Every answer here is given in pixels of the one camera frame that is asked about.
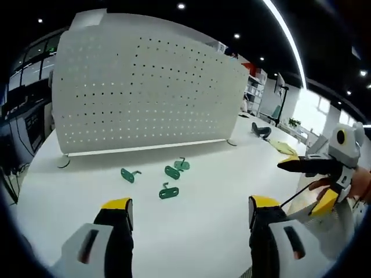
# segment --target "white partition board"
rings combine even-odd
[[[63,153],[228,139],[247,70],[211,47],[142,26],[61,36],[53,112]]]

